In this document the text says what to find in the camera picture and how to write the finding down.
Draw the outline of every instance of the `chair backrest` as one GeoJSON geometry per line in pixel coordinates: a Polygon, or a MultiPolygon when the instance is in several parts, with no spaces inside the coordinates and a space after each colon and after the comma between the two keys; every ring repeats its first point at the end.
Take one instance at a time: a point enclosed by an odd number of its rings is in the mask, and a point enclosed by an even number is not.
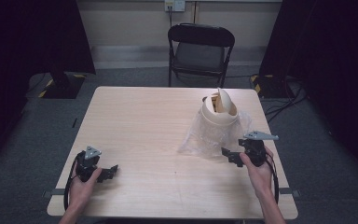
{"type": "Polygon", "coordinates": [[[168,39],[170,44],[175,41],[224,48],[232,48],[235,43],[235,37],[229,30],[223,27],[195,23],[174,25],[168,31],[168,39]]]}

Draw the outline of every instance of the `black folding chair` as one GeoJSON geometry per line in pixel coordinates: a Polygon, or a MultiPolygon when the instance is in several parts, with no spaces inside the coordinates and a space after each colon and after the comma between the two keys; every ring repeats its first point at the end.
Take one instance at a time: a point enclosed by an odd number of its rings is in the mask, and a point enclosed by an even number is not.
{"type": "Polygon", "coordinates": [[[171,27],[168,40],[169,87],[173,71],[176,77],[178,73],[217,77],[217,83],[221,81],[220,88],[223,88],[229,57],[235,43],[235,37],[229,30],[217,26],[181,23],[171,27]]]}

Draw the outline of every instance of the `gray carpet floor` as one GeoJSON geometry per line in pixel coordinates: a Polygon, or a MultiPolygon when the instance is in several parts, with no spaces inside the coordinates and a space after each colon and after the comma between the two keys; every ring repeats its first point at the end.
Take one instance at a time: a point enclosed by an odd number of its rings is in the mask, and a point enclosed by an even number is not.
{"type": "MultiPolygon", "coordinates": [[[[258,69],[258,66],[230,66],[225,88],[251,88],[248,76],[258,69]]],[[[48,199],[43,193],[55,188],[95,89],[166,87],[167,74],[167,67],[98,70],[97,76],[86,78],[75,100],[38,98],[50,77],[42,74],[32,77],[27,93],[29,102],[0,151],[0,223],[57,223],[60,218],[50,217],[46,212],[48,199]]],[[[217,86],[216,79],[193,77],[174,77],[172,85],[217,86]]],[[[291,87],[293,91],[298,89],[296,83],[291,87]]],[[[261,102],[268,111],[287,100],[261,99],[261,102]]],[[[308,100],[302,101],[283,110],[269,127],[280,136],[275,144],[296,195],[299,215],[288,223],[358,223],[358,161],[331,137],[317,107],[308,100]]],[[[98,221],[105,223],[101,218],[89,217],[82,217],[78,223],[98,221]]],[[[106,223],[144,222],[112,219],[106,223]]]]}

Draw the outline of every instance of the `chair seat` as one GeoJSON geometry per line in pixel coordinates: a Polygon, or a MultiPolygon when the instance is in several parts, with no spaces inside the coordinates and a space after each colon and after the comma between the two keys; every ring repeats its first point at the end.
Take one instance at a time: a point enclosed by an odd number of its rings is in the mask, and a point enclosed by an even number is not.
{"type": "Polygon", "coordinates": [[[222,73],[225,49],[222,47],[179,43],[173,68],[222,73]]]}

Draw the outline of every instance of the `wooden table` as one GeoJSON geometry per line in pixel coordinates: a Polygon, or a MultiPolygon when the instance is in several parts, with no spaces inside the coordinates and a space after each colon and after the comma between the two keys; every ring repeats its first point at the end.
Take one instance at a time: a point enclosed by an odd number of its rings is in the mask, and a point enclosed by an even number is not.
{"type": "MultiPolygon", "coordinates": [[[[270,133],[253,90],[226,89],[233,103],[248,113],[256,130],[270,133]]],[[[226,157],[207,160],[179,154],[202,105],[217,89],[100,87],[90,102],[57,189],[64,189],[74,157],[87,146],[103,153],[98,165],[119,170],[96,184],[85,216],[143,218],[262,218],[246,167],[226,157]]],[[[280,188],[289,188],[273,141],[280,188]]],[[[63,196],[53,195],[48,213],[62,216],[63,196]]],[[[291,194],[281,194],[285,219],[297,217],[291,194]]]]}

